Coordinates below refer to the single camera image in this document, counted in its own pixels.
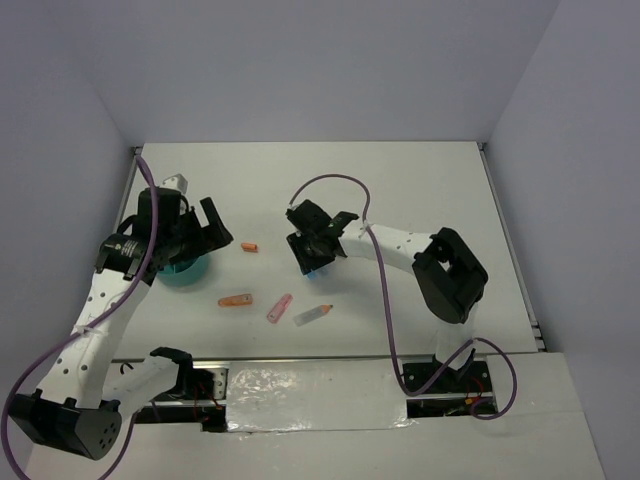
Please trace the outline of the orange tip highlighter body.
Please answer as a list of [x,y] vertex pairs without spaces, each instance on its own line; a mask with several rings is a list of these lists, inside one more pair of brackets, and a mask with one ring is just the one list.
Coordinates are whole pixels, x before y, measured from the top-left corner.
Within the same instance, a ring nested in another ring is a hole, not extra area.
[[296,315],[293,318],[293,322],[296,326],[301,327],[303,325],[306,325],[312,321],[315,321],[317,319],[320,319],[322,317],[324,317],[325,315],[327,315],[331,310],[333,309],[333,306],[331,304],[324,304],[324,305],[319,305],[317,307],[314,307],[310,310],[307,310],[305,312],[302,312],[298,315]]

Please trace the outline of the orange marker cap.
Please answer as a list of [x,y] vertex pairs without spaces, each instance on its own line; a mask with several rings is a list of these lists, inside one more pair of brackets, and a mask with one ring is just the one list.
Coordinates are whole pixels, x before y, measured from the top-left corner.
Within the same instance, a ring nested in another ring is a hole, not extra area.
[[245,252],[257,253],[259,251],[259,247],[253,243],[242,243],[241,248]]

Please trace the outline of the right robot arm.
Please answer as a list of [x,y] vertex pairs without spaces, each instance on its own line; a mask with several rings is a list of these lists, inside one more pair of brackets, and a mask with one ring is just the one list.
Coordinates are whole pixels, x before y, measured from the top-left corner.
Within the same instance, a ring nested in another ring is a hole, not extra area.
[[412,275],[427,308],[441,321],[436,334],[436,383],[446,391],[457,391],[468,381],[473,317],[489,276],[455,230],[407,232],[345,211],[331,217],[309,200],[288,208],[286,218],[295,228],[287,243],[304,275],[350,257]]

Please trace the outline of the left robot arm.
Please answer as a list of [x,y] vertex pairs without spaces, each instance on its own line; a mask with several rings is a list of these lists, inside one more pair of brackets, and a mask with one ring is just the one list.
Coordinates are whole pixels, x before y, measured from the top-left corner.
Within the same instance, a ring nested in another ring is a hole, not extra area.
[[31,394],[13,391],[3,413],[36,444],[102,459],[124,420],[161,395],[193,393],[199,374],[192,356],[158,347],[113,382],[109,367],[125,330],[168,266],[197,260],[229,245],[233,237],[211,198],[200,205],[208,223],[176,189],[144,189],[136,214],[100,246],[86,303],[68,344],[53,352],[54,365]]

